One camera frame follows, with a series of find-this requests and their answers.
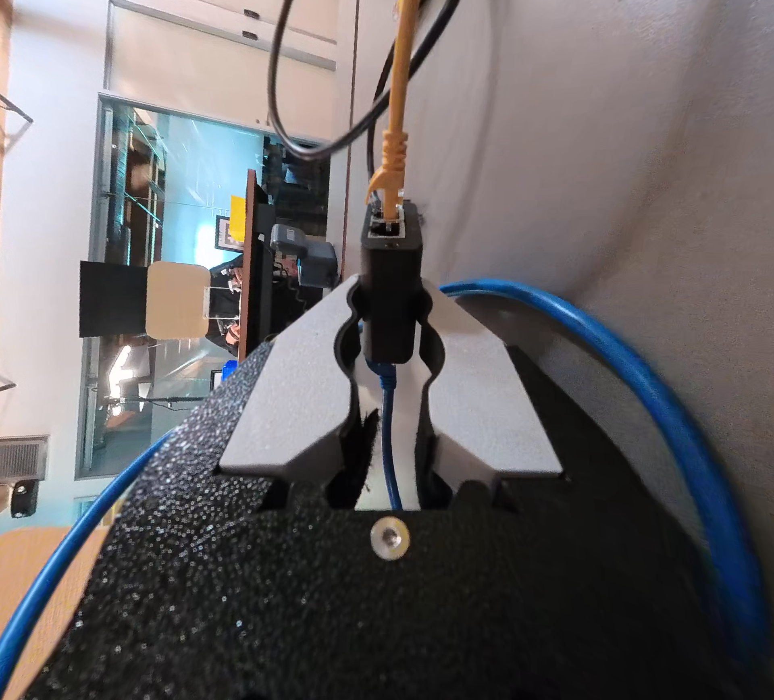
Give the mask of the dark grey charger box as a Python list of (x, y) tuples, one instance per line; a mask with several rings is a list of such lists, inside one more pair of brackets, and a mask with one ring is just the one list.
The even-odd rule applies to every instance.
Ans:
[(301, 287), (334, 289), (339, 282), (337, 255), (327, 241), (308, 236), (299, 227), (275, 223), (270, 247), (288, 258), (295, 258)]

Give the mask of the brown-top desk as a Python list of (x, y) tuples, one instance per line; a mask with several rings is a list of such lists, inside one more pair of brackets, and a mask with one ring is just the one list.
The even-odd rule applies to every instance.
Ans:
[(258, 183), (256, 171), (248, 170), (238, 363), (242, 363), (270, 333), (275, 258), (270, 238), (275, 221), (275, 206), (268, 203), (268, 195)]

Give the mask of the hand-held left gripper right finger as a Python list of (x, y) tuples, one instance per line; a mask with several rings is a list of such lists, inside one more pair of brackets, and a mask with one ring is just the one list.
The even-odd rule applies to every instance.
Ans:
[(422, 280), (422, 388), (415, 447), (418, 489), (437, 478), (496, 489), (513, 478), (556, 478), (563, 466), (506, 345), (428, 280)]

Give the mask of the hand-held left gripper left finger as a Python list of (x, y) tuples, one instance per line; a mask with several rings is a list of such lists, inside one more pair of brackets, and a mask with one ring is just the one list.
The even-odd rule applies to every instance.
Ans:
[(275, 338), (221, 456), (223, 473), (326, 485), (368, 471), (354, 374), (359, 290), (353, 275)]

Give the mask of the wall air vent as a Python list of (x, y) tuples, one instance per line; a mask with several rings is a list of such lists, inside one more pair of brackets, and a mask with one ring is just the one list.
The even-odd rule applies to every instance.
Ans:
[(49, 440), (47, 434), (1, 437), (1, 482), (44, 481)]

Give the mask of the black ethernet splitter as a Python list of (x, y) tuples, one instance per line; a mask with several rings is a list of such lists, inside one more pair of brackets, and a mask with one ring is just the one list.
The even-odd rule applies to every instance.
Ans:
[(407, 200), (397, 222), (368, 206), (361, 238), (364, 354), (376, 363), (405, 364), (413, 354), (422, 296), (422, 231)]

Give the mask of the black panel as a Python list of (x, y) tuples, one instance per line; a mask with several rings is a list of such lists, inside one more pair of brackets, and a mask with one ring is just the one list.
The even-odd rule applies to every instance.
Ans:
[(148, 271), (82, 260), (79, 337), (145, 335)]

